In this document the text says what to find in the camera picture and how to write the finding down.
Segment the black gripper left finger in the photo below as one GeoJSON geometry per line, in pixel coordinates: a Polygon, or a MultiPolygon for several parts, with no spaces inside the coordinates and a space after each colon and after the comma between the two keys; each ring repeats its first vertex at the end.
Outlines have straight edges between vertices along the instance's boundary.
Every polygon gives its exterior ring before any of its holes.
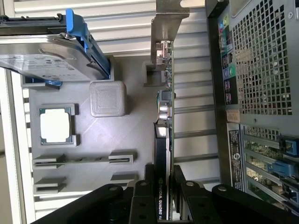
{"type": "Polygon", "coordinates": [[[35,221],[36,224],[154,224],[154,166],[126,189],[106,184],[35,221]]]}

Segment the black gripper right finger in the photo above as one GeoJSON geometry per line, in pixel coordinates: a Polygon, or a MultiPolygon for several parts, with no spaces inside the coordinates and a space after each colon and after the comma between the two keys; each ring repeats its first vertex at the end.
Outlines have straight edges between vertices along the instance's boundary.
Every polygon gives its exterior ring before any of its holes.
{"type": "Polygon", "coordinates": [[[185,179],[174,166],[175,207],[192,224],[297,224],[298,216],[243,191],[220,184],[211,191],[185,179]]]}

